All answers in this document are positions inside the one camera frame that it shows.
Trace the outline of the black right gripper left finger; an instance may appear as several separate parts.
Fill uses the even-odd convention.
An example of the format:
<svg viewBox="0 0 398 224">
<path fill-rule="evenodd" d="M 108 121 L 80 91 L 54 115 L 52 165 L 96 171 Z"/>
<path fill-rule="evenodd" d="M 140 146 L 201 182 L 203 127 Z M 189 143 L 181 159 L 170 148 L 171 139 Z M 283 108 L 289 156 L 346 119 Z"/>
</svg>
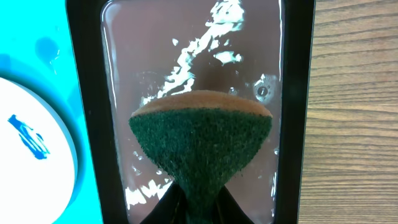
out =
<svg viewBox="0 0 398 224">
<path fill-rule="evenodd" d="M 175 182 L 140 224 L 186 224 L 187 201 Z"/>
</svg>

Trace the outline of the white pink plate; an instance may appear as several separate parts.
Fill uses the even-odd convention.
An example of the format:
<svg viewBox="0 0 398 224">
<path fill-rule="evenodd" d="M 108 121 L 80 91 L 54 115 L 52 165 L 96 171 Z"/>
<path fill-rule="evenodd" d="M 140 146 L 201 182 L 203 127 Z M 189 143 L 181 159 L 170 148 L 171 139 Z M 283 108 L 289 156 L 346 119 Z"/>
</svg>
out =
<svg viewBox="0 0 398 224">
<path fill-rule="evenodd" d="M 59 115 L 28 88 L 1 79 L 1 223 L 53 223 L 70 203 L 75 145 Z"/>
</svg>

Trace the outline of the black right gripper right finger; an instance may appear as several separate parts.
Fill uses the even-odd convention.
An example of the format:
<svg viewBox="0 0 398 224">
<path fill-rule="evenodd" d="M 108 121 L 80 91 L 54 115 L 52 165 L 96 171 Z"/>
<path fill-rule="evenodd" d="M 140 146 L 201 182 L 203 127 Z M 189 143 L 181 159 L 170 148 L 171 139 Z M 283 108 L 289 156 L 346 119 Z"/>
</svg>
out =
<svg viewBox="0 0 398 224">
<path fill-rule="evenodd" d="M 222 187 L 214 203 L 214 224 L 254 224 L 242 211 L 226 187 Z"/>
</svg>

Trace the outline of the green orange sponge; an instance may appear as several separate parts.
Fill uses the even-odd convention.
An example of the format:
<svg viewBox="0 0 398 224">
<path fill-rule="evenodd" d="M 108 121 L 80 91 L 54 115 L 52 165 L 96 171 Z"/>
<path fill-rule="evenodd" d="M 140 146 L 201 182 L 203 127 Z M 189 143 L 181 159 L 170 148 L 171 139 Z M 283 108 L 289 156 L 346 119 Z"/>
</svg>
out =
<svg viewBox="0 0 398 224">
<path fill-rule="evenodd" d="M 252 100 L 198 90 L 146 104 L 129 126 L 144 154 L 183 190 L 187 223 L 214 223 L 219 191 L 260 150 L 272 114 Z"/>
</svg>

